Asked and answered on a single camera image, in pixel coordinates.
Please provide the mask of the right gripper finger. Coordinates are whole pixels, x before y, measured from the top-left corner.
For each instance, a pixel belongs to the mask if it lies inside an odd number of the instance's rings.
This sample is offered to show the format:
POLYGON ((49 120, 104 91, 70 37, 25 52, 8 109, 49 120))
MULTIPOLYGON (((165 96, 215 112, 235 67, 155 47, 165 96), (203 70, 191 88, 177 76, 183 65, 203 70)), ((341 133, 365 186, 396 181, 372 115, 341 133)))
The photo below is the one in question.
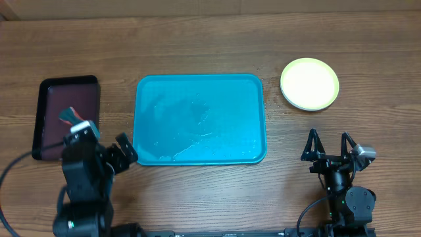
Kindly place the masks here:
POLYGON ((347 147, 348 144, 351 146, 351 149, 353 149, 357 145, 356 142, 349 135, 349 133, 344 132, 341 135, 341 156, 342 157, 345 157, 349 153, 348 147, 347 147))
POLYGON ((315 128, 311 128, 301 156, 302 161, 318 161, 324 158, 326 152, 315 128))

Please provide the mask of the pink and green sponge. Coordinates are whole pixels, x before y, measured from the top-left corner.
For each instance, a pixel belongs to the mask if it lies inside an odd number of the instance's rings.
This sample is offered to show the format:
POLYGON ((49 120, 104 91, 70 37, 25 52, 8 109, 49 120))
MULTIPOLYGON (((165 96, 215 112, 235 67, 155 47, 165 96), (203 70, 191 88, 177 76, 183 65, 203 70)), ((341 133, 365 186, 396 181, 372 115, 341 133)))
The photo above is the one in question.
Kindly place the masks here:
POLYGON ((84 119, 75 111, 73 107, 69 107, 59 114, 59 119, 71 126, 77 125, 84 121, 84 119))

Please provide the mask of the green rimmed yellow plate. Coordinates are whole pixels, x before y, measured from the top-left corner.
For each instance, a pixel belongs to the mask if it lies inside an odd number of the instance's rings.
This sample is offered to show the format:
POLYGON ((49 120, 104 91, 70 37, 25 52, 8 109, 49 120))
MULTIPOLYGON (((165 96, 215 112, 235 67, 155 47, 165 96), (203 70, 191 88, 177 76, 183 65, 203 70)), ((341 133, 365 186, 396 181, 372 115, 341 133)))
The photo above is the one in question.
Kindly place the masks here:
POLYGON ((319 111, 329 107, 339 95, 339 79, 325 62, 300 58, 288 63, 280 76, 280 89, 294 107, 319 111))

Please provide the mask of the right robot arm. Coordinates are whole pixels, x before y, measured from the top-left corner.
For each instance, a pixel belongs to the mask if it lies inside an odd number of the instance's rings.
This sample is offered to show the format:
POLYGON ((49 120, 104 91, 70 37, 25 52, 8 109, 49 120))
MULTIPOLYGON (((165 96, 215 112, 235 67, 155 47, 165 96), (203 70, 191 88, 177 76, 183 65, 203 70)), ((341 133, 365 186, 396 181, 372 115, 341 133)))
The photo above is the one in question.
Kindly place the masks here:
POLYGON ((375 236, 375 230, 368 228, 372 222, 376 195, 372 190, 354 186, 356 173, 363 171, 376 159, 373 147, 360 145, 348 132, 341 135, 339 155, 328 155, 320 141, 317 131, 312 128, 301 160, 312 163, 309 172, 318 175, 326 196, 309 206, 300 214, 296 233, 298 236, 375 236), (326 201, 330 220, 320 223, 309 230, 301 229, 304 215, 313 207, 326 201))

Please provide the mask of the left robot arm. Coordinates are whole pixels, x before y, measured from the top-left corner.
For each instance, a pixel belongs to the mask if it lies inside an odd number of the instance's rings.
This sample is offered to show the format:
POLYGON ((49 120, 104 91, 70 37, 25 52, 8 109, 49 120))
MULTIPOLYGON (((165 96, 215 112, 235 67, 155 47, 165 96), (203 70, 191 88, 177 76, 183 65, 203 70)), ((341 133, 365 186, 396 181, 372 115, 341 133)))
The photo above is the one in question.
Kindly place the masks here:
POLYGON ((64 137, 62 171, 66 179, 53 222, 55 236, 145 236, 138 223, 112 226, 110 194, 114 178, 138 160, 125 133, 104 147, 90 120, 72 126, 64 137))

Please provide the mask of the teal plastic serving tray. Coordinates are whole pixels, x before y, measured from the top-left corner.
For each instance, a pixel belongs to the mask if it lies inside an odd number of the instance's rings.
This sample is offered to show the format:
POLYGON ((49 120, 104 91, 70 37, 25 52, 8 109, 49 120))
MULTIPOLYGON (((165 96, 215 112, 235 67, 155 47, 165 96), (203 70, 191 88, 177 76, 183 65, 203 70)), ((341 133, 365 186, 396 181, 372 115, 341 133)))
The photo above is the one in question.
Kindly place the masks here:
POLYGON ((136 88, 132 135, 144 166, 260 163, 262 82, 253 74, 146 76, 136 88))

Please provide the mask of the black rectangular water tray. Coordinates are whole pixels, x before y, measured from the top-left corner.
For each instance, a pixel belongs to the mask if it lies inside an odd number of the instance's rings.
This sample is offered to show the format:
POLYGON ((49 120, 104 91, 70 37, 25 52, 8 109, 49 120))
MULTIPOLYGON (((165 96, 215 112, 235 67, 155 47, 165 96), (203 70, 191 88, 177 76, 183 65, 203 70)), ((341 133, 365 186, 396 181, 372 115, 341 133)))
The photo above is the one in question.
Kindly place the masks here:
POLYGON ((63 141, 71 125, 59 114, 69 107, 99 126, 100 86, 95 76, 49 78, 40 84, 33 150, 63 141))

